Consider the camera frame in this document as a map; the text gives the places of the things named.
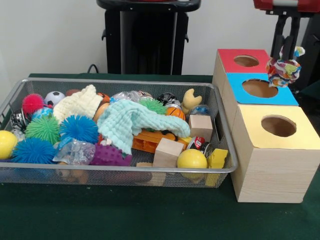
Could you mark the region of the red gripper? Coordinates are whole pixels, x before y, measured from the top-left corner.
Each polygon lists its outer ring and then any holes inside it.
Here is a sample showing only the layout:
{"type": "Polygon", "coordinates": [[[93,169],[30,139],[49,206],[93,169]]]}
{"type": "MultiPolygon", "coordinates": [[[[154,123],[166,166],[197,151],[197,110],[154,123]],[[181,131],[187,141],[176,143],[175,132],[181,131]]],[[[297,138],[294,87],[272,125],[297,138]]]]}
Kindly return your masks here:
{"type": "MultiPolygon", "coordinates": [[[[319,0],[253,0],[254,7],[260,10],[273,10],[274,7],[296,8],[298,12],[319,12],[319,0]]],[[[294,58],[295,47],[300,29],[300,17],[289,16],[286,12],[278,15],[271,47],[271,58],[279,58],[283,46],[283,59],[294,58]],[[289,35],[284,38],[283,30],[288,17],[291,18],[289,35]]]]}

